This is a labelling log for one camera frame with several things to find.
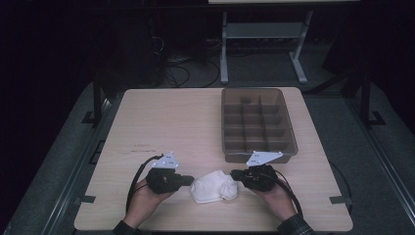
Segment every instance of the person's left hand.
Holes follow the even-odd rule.
[[[139,189],[132,196],[128,212],[123,220],[132,228],[138,228],[143,221],[153,214],[162,201],[174,194],[174,192],[156,194],[146,184],[146,179],[137,183],[135,188]]]

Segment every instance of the crumpled white cloth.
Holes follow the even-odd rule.
[[[193,181],[190,192],[197,204],[232,200],[238,196],[238,183],[222,170],[216,170]]]

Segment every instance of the dark background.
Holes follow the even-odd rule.
[[[102,6],[103,2],[88,4]],[[415,121],[411,121],[415,108],[414,10],[413,3],[401,1],[352,8],[347,13],[316,11],[307,36],[308,40],[334,40],[338,35],[325,69],[340,73],[363,59],[366,71],[387,93],[412,132],[415,132]],[[12,217],[77,97],[97,73],[103,78],[108,95],[127,88],[155,87],[161,82],[157,68],[162,58],[153,57],[152,30],[162,34],[172,47],[200,58],[204,56],[206,38],[220,37],[221,15],[217,12],[208,15],[164,12],[161,27],[153,25],[149,29],[152,16],[153,13],[143,12],[122,17],[92,14],[68,0],[0,1],[0,77],[4,104],[0,231]],[[131,32],[131,28],[141,29]],[[136,40],[141,44],[133,46],[135,51],[129,50]]]

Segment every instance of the tabletop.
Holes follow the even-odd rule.
[[[282,172],[300,201],[304,219],[316,231],[349,231],[352,221],[300,91],[281,87],[298,144]],[[174,152],[177,173],[195,178],[221,169],[247,168],[225,161],[221,143],[221,88],[139,89],[125,92],[86,196],[75,219],[78,230],[110,230],[123,219],[128,189],[140,164]],[[144,178],[150,164],[144,169]],[[241,182],[230,201],[196,204],[181,187],[140,228],[153,231],[276,231],[280,224],[264,202]]]

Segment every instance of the brown plastic tray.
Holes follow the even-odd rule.
[[[246,163],[254,151],[282,152],[284,164],[298,151],[284,95],[277,88],[222,90],[222,149],[228,163]]]

